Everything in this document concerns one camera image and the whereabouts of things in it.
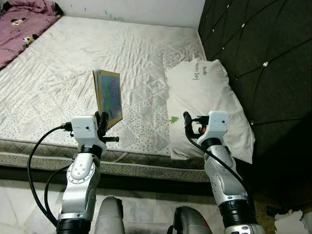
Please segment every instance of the white wall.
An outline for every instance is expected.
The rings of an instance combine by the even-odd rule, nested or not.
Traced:
[[[64,14],[198,28],[205,0],[55,0]]]

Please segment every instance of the book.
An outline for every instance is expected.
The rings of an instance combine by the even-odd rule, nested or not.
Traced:
[[[97,108],[101,115],[108,113],[107,131],[122,120],[120,74],[103,70],[93,71]]]

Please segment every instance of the floor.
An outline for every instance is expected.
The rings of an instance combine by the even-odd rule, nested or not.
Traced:
[[[44,184],[35,183],[43,201]],[[64,186],[52,184],[49,204],[57,215]],[[222,234],[224,226],[219,209],[212,196],[177,195],[113,189],[98,189],[94,221],[102,200],[114,195],[122,199],[124,225],[127,234],[165,234],[172,224],[176,207],[188,205],[197,209],[207,220],[214,234]],[[54,234],[54,226],[36,206],[29,185],[24,181],[0,180],[0,233],[1,234]]]

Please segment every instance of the pillow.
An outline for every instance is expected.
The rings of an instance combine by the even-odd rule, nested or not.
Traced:
[[[228,74],[220,61],[195,59],[181,62],[167,70],[166,76],[170,88],[167,111],[171,119],[171,158],[203,157],[203,152],[185,136],[183,112],[188,111],[195,118],[207,116],[210,110],[219,110],[230,114],[228,132],[223,138],[224,145],[233,157],[252,163],[254,134],[242,106],[229,86]],[[200,125],[193,123],[194,132],[198,127]]]

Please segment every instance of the pink blanket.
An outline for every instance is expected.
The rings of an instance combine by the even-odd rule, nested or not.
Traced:
[[[10,0],[6,7],[0,18],[0,70],[60,17],[47,0]]]

